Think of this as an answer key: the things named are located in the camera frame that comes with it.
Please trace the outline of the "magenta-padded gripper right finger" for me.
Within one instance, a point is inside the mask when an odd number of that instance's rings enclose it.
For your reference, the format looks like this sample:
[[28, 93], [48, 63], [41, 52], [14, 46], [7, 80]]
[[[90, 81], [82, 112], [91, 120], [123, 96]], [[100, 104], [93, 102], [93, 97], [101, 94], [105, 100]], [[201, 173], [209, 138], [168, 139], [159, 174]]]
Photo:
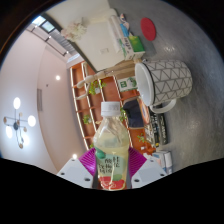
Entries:
[[129, 148], [128, 170], [131, 188], [141, 188], [166, 176], [158, 162], [145, 158], [139, 151]]

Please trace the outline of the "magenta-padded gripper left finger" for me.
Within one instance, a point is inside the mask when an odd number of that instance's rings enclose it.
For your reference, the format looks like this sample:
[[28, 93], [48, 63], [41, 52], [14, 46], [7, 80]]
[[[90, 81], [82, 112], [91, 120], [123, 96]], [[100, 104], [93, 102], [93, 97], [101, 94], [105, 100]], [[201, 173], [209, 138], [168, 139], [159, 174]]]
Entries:
[[90, 149], [78, 159], [69, 159], [57, 175], [83, 188], [96, 189], [98, 178], [95, 149]]

